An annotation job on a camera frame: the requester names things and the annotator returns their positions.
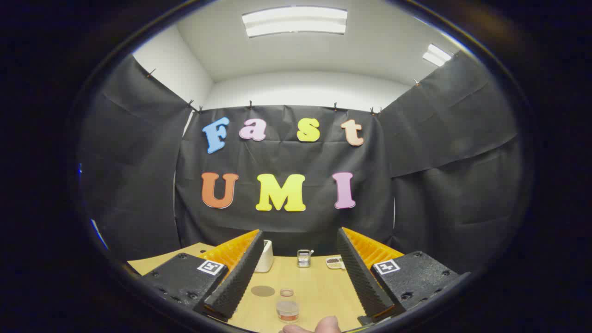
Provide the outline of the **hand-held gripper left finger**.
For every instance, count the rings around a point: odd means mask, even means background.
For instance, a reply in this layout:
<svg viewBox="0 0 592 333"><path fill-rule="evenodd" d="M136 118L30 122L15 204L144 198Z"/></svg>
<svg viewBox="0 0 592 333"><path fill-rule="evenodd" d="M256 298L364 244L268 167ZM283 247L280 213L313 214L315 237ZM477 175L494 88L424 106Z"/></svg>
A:
<svg viewBox="0 0 592 333"><path fill-rule="evenodd" d="M250 283L264 250L252 230L198 256L178 253L142 277L163 299L227 322Z"/></svg>

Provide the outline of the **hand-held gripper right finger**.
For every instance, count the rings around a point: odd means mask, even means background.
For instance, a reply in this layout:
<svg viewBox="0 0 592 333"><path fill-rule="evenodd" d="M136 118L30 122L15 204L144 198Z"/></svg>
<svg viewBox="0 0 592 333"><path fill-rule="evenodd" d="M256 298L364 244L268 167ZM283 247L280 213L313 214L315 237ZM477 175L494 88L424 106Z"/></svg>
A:
<svg viewBox="0 0 592 333"><path fill-rule="evenodd" d="M336 246L364 318L373 323L420 307L468 276L423 251L403 254L347 228L338 230Z"/></svg>

